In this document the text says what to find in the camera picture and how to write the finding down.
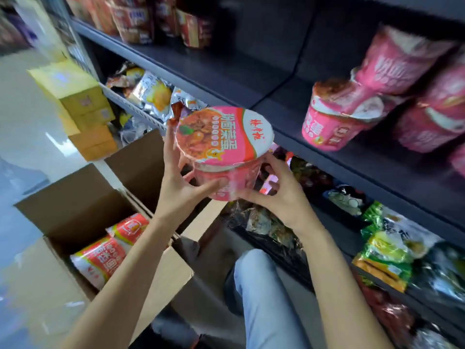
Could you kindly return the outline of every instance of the light blue jeans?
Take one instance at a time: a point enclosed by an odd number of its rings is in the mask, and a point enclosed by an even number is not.
[[[247,349],[311,348],[267,253],[259,249],[243,253],[235,264],[234,282],[244,310]]]

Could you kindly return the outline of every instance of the open cardboard box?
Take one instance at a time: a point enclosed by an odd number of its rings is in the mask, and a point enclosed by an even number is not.
[[[97,294],[74,269],[69,255],[105,236],[105,228],[136,211],[148,214],[157,204],[164,172],[163,140],[158,131],[116,152],[108,163],[130,192],[113,189],[95,165],[89,164],[16,205],[42,231],[44,238],[32,246],[34,250],[23,253],[35,256],[23,257],[20,264],[12,264],[2,274],[11,298],[15,299],[14,305],[21,307],[28,317],[28,329],[37,342],[60,342],[77,319],[75,316],[70,320],[72,316],[63,310],[70,303],[69,298],[63,303],[66,298],[63,292],[74,294],[74,302],[83,304],[92,301]],[[201,242],[224,205],[225,202],[210,201],[186,228],[183,237],[193,244]],[[193,275],[189,265],[169,246],[160,260],[132,340]],[[62,325],[52,330],[50,322]]]

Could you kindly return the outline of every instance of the hand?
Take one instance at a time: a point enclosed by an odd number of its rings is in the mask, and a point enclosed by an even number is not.
[[[194,171],[181,175],[181,169],[188,162],[174,142],[171,124],[167,125],[163,147],[165,174],[161,182],[160,197],[154,219],[169,223],[176,228],[192,213],[199,202],[228,184],[226,178],[209,181],[195,187],[189,184]]]
[[[269,209],[297,233],[305,228],[307,217],[316,218],[316,215],[287,164],[269,152],[265,154],[264,162],[270,164],[265,170],[278,177],[278,183],[270,182],[277,193],[270,196],[246,188],[238,191],[237,196]]]

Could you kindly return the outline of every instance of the person's left arm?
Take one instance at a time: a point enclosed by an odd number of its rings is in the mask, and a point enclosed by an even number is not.
[[[177,227],[205,197],[227,181],[200,187],[182,177],[180,152],[168,127],[164,146],[165,175],[154,218],[101,292],[61,344],[66,349],[126,349],[139,319],[160,258]]]

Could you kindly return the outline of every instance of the forearm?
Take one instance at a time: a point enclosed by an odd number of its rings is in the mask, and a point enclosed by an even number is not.
[[[342,253],[313,211],[295,231],[307,255],[328,348],[393,348]]]
[[[66,349],[122,348],[131,341],[174,226],[152,219],[121,266],[62,344]]]

